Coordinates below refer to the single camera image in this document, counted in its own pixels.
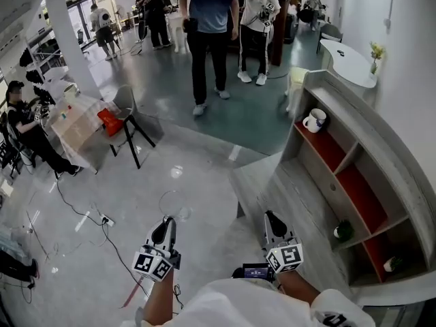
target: green floor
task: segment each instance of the green floor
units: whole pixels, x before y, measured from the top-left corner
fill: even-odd
[[[125,49],[129,49],[125,37]],[[231,99],[223,101],[213,91],[214,71],[210,57],[206,60],[208,108],[204,116],[194,119],[190,54],[175,54],[174,50],[152,51],[150,40],[138,56],[129,53],[118,59],[101,61],[91,71],[104,94],[111,95],[122,84],[130,84],[141,112],[168,120],[237,145],[272,155],[283,148],[290,120],[285,108],[287,76],[290,66],[319,69],[321,56],[316,55],[318,33],[301,25],[292,45],[285,45],[280,67],[270,68],[270,79],[263,87],[244,84],[237,78],[237,54],[227,60],[227,90]],[[102,58],[94,48],[90,57]],[[257,74],[258,62],[249,59],[250,75]]]

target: white pillar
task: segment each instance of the white pillar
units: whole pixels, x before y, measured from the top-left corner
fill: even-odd
[[[46,0],[46,6],[57,44],[74,82],[82,93],[101,99],[102,95],[79,47],[65,0]]]

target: black pants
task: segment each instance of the black pants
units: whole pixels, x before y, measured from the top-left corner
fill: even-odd
[[[257,50],[260,66],[259,74],[265,74],[268,71],[268,33],[261,33],[246,27],[240,26],[240,50],[239,50],[239,70],[245,72],[247,70],[247,54],[250,47]]]
[[[31,282],[33,270],[30,266],[25,266],[6,252],[0,251],[0,273],[20,281]]]
[[[227,69],[225,59],[227,58],[228,33],[188,33],[189,48],[192,53],[192,82],[193,96],[196,104],[203,104],[206,101],[206,49],[210,46],[212,53],[213,68],[215,69],[215,84],[220,91],[225,90],[227,80]]]
[[[168,32],[166,31],[165,17],[151,18],[148,21],[148,25],[151,31],[151,43],[153,44],[153,47],[161,46],[159,34],[161,36],[163,45],[168,45],[170,43],[170,40],[168,40]]]
[[[41,127],[28,131],[20,137],[20,141],[45,160],[55,172],[74,174],[76,167],[53,149]]]

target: red shelf back panel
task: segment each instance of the red shelf back panel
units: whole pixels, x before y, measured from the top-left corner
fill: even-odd
[[[316,134],[311,133],[301,122],[294,124],[305,140],[316,150],[328,168],[334,172],[345,157],[345,152],[336,140],[322,129]]]
[[[386,233],[382,233],[363,242],[363,246],[367,250],[380,282],[384,282],[388,273],[384,270],[383,264],[392,257],[388,236]]]
[[[338,181],[357,208],[370,233],[374,233],[388,219],[382,204],[355,165],[337,174]]]

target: power strip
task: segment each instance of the power strip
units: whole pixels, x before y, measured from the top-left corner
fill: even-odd
[[[108,221],[106,222],[106,224],[108,224],[110,227],[113,227],[115,225],[115,222],[113,220],[111,220],[111,218],[109,218],[108,216],[105,216],[103,214],[100,215],[100,218],[102,219],[107,219]]]

